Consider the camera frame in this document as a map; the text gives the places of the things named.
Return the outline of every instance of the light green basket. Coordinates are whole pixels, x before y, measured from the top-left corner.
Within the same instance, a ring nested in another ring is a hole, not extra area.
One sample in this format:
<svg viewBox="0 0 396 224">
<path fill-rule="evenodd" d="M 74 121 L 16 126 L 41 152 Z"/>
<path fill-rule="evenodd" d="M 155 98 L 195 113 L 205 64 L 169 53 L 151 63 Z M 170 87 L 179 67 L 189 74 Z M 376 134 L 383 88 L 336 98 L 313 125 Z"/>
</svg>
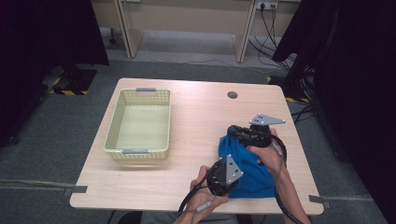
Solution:
<svg viewBox="0 0 396 224">
<path fill-rule="evenodd" d="M 170 90 L 123 89 L 111 120 L 105 152 L 116 161 L 165 160 L 171 116 Z"/>
</svg>

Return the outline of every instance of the black curtain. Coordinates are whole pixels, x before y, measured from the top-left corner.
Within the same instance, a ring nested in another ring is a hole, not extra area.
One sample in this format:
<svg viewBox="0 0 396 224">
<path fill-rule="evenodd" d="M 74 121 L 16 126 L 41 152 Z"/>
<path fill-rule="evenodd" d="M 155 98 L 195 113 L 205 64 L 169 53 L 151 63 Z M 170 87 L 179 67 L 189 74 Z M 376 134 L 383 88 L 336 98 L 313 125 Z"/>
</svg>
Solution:
<svg viewBox="0 0 396 224">
<path fill-rule="evenodd" d="M 0 146 L 55 66 L 108 59 L 90 0 L 0 1 Z"/>
<path fill-rule="evenodd" d="M 313 101 L 389 223 L 396 223 L 395 8 L 390 0 L 303 0 L 276 53 L 277 60 L 298 53 L 285 81 L 315 65 Z"/>
</svg>

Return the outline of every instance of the power outlet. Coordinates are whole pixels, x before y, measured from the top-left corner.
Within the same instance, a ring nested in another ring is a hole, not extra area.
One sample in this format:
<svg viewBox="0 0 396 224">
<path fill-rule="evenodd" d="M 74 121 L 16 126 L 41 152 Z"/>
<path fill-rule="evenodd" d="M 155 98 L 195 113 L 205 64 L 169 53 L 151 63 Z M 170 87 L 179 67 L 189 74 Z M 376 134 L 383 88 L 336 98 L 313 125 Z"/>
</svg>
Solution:
<svg viewBox="0 0 396 224">
<path fill-rule="evenodd" d="M 278 0 L 259 0 L 257 3 L 257 9 L 262 10 L 262 4 L 264 4 L 264 10 L 276 10 L 278 2 Z"/>
</svg>

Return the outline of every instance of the person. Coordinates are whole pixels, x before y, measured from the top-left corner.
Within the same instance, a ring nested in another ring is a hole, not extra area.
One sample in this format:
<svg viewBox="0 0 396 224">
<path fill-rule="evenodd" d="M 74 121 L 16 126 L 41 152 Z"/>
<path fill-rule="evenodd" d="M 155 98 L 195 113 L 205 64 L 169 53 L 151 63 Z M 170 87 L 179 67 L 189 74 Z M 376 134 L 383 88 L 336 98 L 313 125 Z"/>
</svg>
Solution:
<svg viewBox="0 0 396 224">
<path fill-rule="evenodd" d="M 271 129 L 271 134 L 276 135 L 276 130 Z M 303 206 L 301 205 L 300 199 L 298 198 L 297 191 L 294 184 L 291 181 L 289 171 L 286 167 L 283 158 L 275 151 L 273 146 L 269 147 L 254 147 L 249 146 L 247 150 L 258 156 L 258 162 L 263 162 L 268 169 L 268 172 L 272 175 L 275 183 L 276 190 L 279 198 L 286 209 L 293 214 L 298 220 L 304 224 L 309 224 L 311 221 L 306 215 Z M 197 185 L 205 176 L 209 167 L 201 166 L 199 174 L 196 179 L 193 179 L 190 184 L 190 189 Z M 184 212 L 174 222 L 175 224 L 191 224 L 199 223 L 204 218 L 208 217 L 216 207 L 227 203 L 229 201 L 228 195 L 226 196 L 215 196 L 210 193 L 208 188 L 200 189 L 187 203 Z M 208 207 L 197 211 L 197 208 L 202 204 L 211 202 Z M 291 219 L 284 215 L 285 223 L 294 223 Z"/>
</svg>

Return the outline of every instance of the blue cloth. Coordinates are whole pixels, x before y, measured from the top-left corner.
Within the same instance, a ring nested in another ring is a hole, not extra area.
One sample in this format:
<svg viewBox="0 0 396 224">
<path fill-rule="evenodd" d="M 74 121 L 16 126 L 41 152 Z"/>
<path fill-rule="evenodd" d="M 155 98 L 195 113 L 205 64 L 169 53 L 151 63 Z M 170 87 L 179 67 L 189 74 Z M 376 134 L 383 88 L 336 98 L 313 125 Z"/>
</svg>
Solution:
<svg viewBox="0 0 396 224">
<path fill-rule="evenodd" d="M 244 172 L 238 179 L 238 186 L 231 190 L 230 198 L 275 197 L 274 179 L 267 168 L 257 163 L 256 154 L 249 152 L 236 137 L 227 134 L 219 140 L 219 156 L 225 160 L 230 154 Z"/>
</svg>

